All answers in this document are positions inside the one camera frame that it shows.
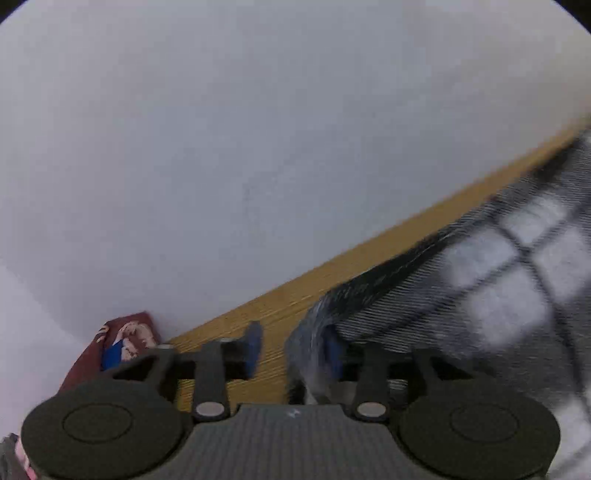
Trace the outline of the black white plaid shirt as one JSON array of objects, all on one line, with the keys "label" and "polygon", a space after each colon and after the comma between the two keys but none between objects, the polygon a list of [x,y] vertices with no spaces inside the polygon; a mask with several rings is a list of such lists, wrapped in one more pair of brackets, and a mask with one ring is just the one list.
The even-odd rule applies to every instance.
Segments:
[{"label": "black white plaid shirt", "polygon": [[590,475],[590,136],[407,252],[315,303],[287,339],[287,400],[346,403],[325,331],[407,354],[433,349],[547,406],[552,479]]}]

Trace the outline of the maroon blue printed garment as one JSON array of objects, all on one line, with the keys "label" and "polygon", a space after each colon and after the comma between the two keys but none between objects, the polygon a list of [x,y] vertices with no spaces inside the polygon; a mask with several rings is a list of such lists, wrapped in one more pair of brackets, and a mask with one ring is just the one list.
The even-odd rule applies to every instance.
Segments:
[{"label": "maroon blue printed garment", "polygon": [[147,312],[107,321],[74,362],[58,392],[90,381],[101,372],[130,361],[159,343],[160,336]]}]

